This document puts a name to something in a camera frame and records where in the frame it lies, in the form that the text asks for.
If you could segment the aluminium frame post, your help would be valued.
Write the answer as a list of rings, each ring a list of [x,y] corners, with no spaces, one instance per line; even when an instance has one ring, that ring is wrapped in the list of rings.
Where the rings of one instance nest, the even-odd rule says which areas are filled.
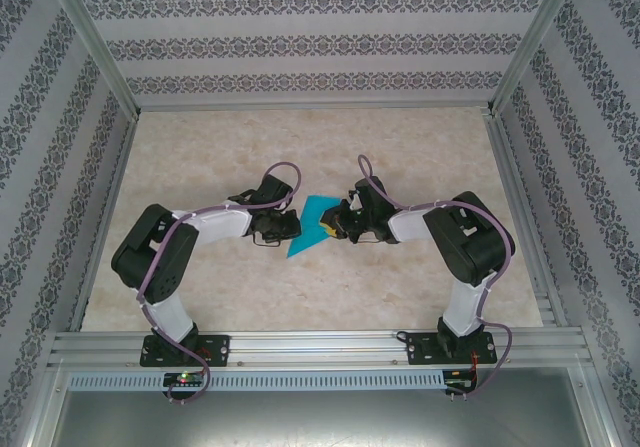
[[[514,57],[510,61],[496,91],[488,103],[489,114],[495,117],[504,109],[512,92],[524,75],[530,60],[553,23],[554,17],[565,0],[542,0],[531,24],[529,25]]]
[[[87,51],[129,119],[138,120],[138,106],[125,77],[114,60],[83,0],[58,0],[81,37]]]

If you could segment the grey metal sheet shelf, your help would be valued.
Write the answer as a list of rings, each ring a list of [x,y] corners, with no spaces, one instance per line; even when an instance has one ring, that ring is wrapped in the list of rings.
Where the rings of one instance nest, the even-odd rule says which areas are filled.
[[[564,369],[502,372],[468,400],[437,390],[69,391],[52,447],[609,447]]]

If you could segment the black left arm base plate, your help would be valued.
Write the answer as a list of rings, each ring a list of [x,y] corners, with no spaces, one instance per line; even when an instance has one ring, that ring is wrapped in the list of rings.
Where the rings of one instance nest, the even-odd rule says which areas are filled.
[[[209,367],[227,366],[230,352],[230,337],[227,335],[190,335],[181,345],[202,358]],[[199,361],[156,334],[144,337],[139,364],[142,367],[200,366]]]

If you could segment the aluminium mounting rail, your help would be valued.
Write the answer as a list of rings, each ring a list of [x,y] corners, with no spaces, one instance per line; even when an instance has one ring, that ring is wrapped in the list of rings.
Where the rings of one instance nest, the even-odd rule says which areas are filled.
[[[138,369],[143,332],[67,332],[53,338],[46,366]],[[407,369],[407,347],[390,330],[231,332],[229,370]],[[578,327],[516,328],[505,368],[591,366]]]

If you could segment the aluminium back rail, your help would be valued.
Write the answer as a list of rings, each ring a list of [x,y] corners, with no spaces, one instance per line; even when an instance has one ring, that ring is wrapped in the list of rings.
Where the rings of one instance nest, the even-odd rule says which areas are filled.
[[[355,102],[249,102],[190,105],[142,106],[144,113],[258,111],[258,110],[340,110],[340,109],[424,109],[424,108],[477,108],[483,114],[490,112],[488,102],[467,101],[355,101]]]

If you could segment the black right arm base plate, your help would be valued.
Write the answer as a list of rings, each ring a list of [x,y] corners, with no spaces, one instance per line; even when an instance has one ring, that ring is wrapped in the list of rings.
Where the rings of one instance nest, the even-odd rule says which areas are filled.
[[[462,365],[473,360],[480,365],[494,365],[498,361],[489,332],[448,340],[435,332],[410,333],[407,357],[410,365]]]

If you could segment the aluminium side rail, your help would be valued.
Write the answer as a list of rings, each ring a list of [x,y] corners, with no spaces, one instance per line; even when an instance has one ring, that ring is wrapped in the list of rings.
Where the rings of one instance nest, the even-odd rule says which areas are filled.
[[[481,112],[543,325],[569,327],[501,120],[489,109]]]
[[[99,270],[101,256],[107,239],[109,225],[117,203],[119,189],[126,169],[126,164],[131,152],[139,115],[136,114],[127,124],[123,134],[117,156],[113,162],[113,169],[107,185],[107,190],[101,205],[100,216],[97,219],[97,230],[92,239],[89,256],[86,259],[82,270],[80,284],[74,302],[71,307],[71,314],[65,327],[66,332],[78,332],[82,328],[86,308],[91,296],[97,272]]]

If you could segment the blue paper sheet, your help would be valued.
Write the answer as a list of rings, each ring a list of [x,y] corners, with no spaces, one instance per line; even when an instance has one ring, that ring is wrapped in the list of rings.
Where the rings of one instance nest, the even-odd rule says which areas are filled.
[[[294,238],[289,246],[287,258],[307,250],[330,237],[320,221],[325,212],[338,207],[341,199],[322,195],[307,197],[300,217],[301,234]]]

